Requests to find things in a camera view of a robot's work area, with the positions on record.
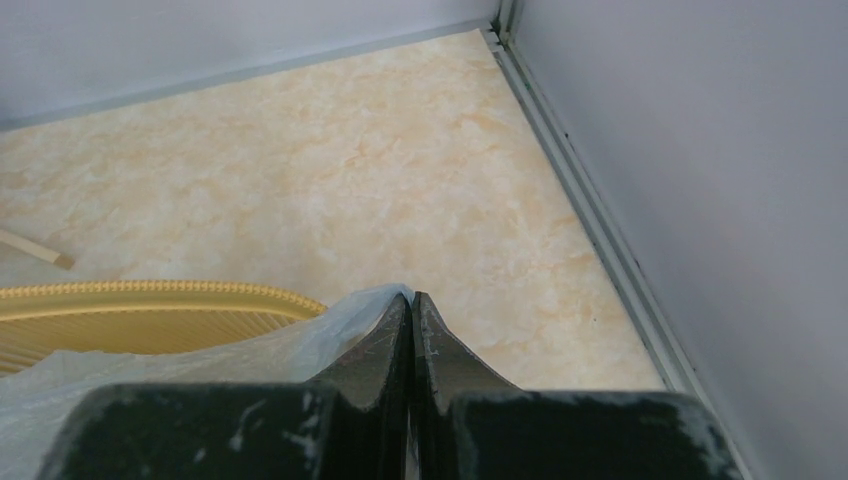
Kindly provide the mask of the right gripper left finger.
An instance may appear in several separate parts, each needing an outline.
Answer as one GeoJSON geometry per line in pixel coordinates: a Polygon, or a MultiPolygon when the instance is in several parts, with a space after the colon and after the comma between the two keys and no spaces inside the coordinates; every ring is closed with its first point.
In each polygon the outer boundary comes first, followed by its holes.
{"type": "Polygon", "coordinates": [[[302,383],[117,384],[71,412],[41,479],[401,479],[411,311],[302,383]]]}

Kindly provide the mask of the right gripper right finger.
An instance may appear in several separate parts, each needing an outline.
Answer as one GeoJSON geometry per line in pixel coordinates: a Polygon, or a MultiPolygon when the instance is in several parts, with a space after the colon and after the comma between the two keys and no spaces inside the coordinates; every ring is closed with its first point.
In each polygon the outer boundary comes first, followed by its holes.
{"type": "Polygon", "coordinates": [[[524,390],[412,306],[425,479],[738,479],[714,416],[661,391],[524,390]]]}

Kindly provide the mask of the yellow plastic trash bin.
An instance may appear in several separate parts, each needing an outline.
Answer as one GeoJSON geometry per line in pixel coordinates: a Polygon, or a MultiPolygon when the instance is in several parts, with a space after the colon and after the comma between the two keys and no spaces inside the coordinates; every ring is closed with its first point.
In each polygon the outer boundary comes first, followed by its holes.
{"type": "Polygon", "coordinates": [[[71,352],[161,355],[240,342],[313,319],[326,306],[250,283],[121,280],[1,290],[1,374],[71,352]]]}

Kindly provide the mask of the light blue plastic trash bag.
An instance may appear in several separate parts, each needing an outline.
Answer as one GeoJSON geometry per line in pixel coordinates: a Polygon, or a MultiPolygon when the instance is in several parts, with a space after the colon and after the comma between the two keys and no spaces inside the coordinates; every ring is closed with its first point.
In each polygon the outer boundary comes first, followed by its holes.
{"type": "Polygon", "coordinates": [[[397,294],[414,296],[403,284],[387,284],[354,292],[308,321],[236,343],[161,355],[60,350],[2,376],[1,475],[33,478],[62,422],[96,387],[124,381],[304,381],[369,333],[397,294]]]}

